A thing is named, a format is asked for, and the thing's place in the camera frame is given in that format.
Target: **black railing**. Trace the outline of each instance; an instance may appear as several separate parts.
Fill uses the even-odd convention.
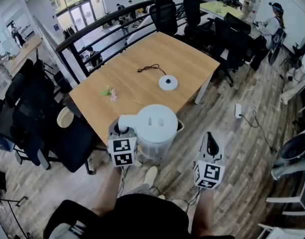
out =
[[[77,78],[77,76],[75,75],[75,73],[73,72],[71,66],[69,65],[69,63],[67,62],[65,56],[63,55],[63,51],[65,49],[69,49],[72,54],[74,55],[78,65],[80,66],[82,72],[84,73],[84,75],[86,77],[88,77],[93,71],[97,70],[99,67],[101,67],[103,64],[105,64],[107,61],[109,61],[111,58],[113,58],[114,56],[116,56],[117,54],[121,53],[123,50],[125,50],[126,48],[130,47],[131,45],[133,45],[134,43],[136,43],[137,41],[143,39],[144,37],[152,34],[153,32],[156,32],[157,30],[154,29],[144,35],[142,35],[141,37],[135,39],[133,42],[126,44],[125,46],[123,46],[121,49],[117,50],[116,52],[114,52],[113,54],[111,54],[110,56],[108,56],[106,59],[104,59],[100,64],[98,64],[97,66],[95,66],[94,68],[92,68],[90,71],[88,71],[88,69],[86,68],[86,64],[89,63],[91,61],[91,59],[96,56],[96,54],[90,58],[88,58],[87,60],[83,61],[82,58],[80,57],[80,55],[86,51],[89,47],[92,47],[94,44],[100,42],[101,40],[107,38],[108,36],[112,35],[113,33],[125,28],[126,26],[131,25],[132,23],[141,20],[141,19],[145,19],[147,16],[149,16],[150,14],[145,14],[139,18],[136,18],[134,20],[129,21],[128,23],[117,27],[116,29],[110,31],[109,33],[101,36],[100,38],[94,40],[92,43],[86,45],[85,47],[83,47],[80,51],[77,51],[76,47],[75,47],[75,42],[80,40],[82,37],[84,37],[86,34],[92,32],[93,30],[107,24],[108,22],[111,22],[113,19],[119,18],[120,16],[124,16],[126,14],[131,13],[132,11],[147,7],[149,5],[153,5],[154,4],[154,0],[148,0],[148,1],[144,1],[144,2],[140,2],[137,4],[133,4],[129,7],[126,7],[122,10],[117,10],[97,21],[95,21],[94,23],[88,25],[87,27],[81,29],[80,31],[76,32],[75,34],[73,34],[72,36],[70,36],[68,39],[66,39],[64,42],[62,42],[61,44],[59,44],[56,48],[56,52],[58,53],[59,57],[62,59],[62,62],[65,64],[67,70],[69,71],[69,73],[71,74],[71,76],[73,77],[73,79],[76,81],[77,84],[80,83],[79,79]],[[177,3],[177,20],[183,19],[185,18],[185,16],[182,16],[184,13],[184,8],[183,8],[183,3]],[[134,31],[124,35],[123,37],[115,40],[114,42],[110,43],[109,45],[107,45],[106,47],[104,47],[103,49],[101,49],[99,51],[99,53],[103,53],[104,51],[108,50],[109,48],[113,47],[114,45],[116,45],[117,43],[119,43],[120,41],[128,38],[129,36],[133,35],[134,33],[152,25],[153,23],[148,23],[145,24],[144,26],[138,27],[137,29],[135,29]]]

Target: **woman wearing headset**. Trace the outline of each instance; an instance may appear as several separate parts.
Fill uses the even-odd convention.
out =
[[[258,30],[262,33],[257,39],[254,40],[252,46],[252,59],[251,62],[246,62],[247,65],[256,71],[262,60],[266,57],[270,49],[273,48],[272,36],[276,34],[277,30],[284,26],[284,10],[279,3],[271,4],[275,17],[268,19],[263,25],[258,26]]]

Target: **power strip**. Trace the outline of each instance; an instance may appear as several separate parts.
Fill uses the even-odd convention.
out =
[[[234,115],[237,119],[241,118],[240,114],[242,114],[242,106],[240,104],[235,105]]]

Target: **black and white pattern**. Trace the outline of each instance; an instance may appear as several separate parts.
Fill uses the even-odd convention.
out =
[[[196,182],[200,179],[200,170],[199,165],[197,165],[194,169],[194,177],[196,179]]]
[[[215,182],[205,181],[205,180],[202,180],[202,181],[198,184],[198,186],[200,186],[200,187],[205,187],[205,188],[209,188],[209,189],[213,188],[215,185],[216,185]]]
[[[215,165],[206,165],[204,178],[218,181],[220,177],[220,167]]]
[[[129,139],[113,141],[114,152],[129,151],[129,150],[130,150]]]
[[[116,162],[116,165],[131,165],[132,164],[131,153],[115,155],[114,160]]]

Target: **wooden floor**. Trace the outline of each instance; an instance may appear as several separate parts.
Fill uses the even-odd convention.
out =
[[[282,51],[274,67],[280,64],[284,55]],[[284,68],[277,69],[284,74]],[[270,153],[259,128],[251,128],[244,119],[236,120],[234,117],[235,104],[246,89],[255,85],[259,76],[256,88],[248,91],[240,102],[242,114],[253,123],[252,110],[255,109],[268,141],[277,149],[296,135],[292,121],[298,118],[299,99],[290,101],[287,106],[281,104],[277,111],[274,106],[278,106],[284,81],[266,62],[257,72],[244,65],[232,74],[235,80],[233,88],[226,77],[221,76],[210,83],[198,106],[191,102],[183,108],[178,117],[185,129],[176,137],[168,159],[158,165],[159,176],[155,186],[167,199],[193,198],[197,192],[193,181],[193,159],[198,154],[205,132],[219,133],[225,146],[226,171],[215,192],[216,235],[256,238],[259,233],[257,224],[265,221],[276,208],[265,202],[273,185],[270,171],[276,156]],[[92,206],[109,162],[105,153],[95,151],[91,156],[91,168],[97,173],[90,176],[84,167],[70,173],[60,163],[54,163],[49,171],[30,162],[20,166],[13,153],[0,151],[0,170],[6,172],[7,180],[4,197],[29,197],[22,207],[13,209],[24,230],[31,230],[35,238],[41,238],[50,215],[63,200],[71,199],[86,207]],[[141,168],[131,167],[124,192],[142,183],[151,165],[146,162]],[[287,178],[280,180],[275,194],[284,193],[288,187],[291,188],[292,184]],[[195,206],[189,208],[190,221],[194,211]],[[0,222],[10,236],[18,234],[22,238],[8,205],[0,206]]]

